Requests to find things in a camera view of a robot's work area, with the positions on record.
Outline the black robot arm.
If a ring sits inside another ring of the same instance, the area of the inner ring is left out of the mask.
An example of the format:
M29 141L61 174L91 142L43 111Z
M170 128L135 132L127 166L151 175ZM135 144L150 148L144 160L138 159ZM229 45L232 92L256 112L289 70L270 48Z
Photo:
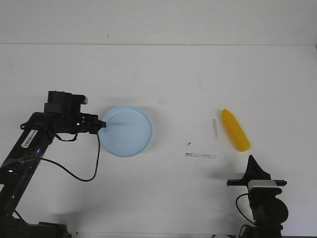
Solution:
M280 238L284 223L289 216L286 204L276 196L282 193L287 181L272 179L257 163L253 155L248 157L247 167L241 179L228 179L227 186L245 186L247 193L239 195L235 205L239 213L249 222L241 227L240 238ZM247 196L252 219L241 211L238 201Z
M0 167L0 236L2 238L70 238L64 224L27 223L16 211L48 146L59 134L97 134L106 122L97 115L82 113L84 95L49 91L43 112L35 112L20 128L22 134Z

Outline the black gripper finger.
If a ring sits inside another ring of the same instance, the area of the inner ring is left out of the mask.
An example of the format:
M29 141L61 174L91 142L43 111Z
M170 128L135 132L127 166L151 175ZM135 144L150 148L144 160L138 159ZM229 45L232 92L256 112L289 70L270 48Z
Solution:
M95 122L96 129L106 128L106 122L102 120L97 120Z
M255 169L254 169L255 159L253 155L250 155L248 158L247 168L244 174L244 180L250 181L255 177Z
M263 179L263 180L270 180L271 176L269 173L265 172L257 163L253 155L251 156L252 159L252 174L253 179Z

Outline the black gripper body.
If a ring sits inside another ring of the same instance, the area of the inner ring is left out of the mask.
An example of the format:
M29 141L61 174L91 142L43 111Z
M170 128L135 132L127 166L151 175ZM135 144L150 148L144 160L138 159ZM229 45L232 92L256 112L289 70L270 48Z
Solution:
M285 180L263 180L253 179L246 181L243 179L229 179L227 186L286 186L287 181Z
M84 95L61 91L49 91L44 112L53 115L53 130L55 133L90 133L97 134L95 122L97 115L81 112L81 102Z

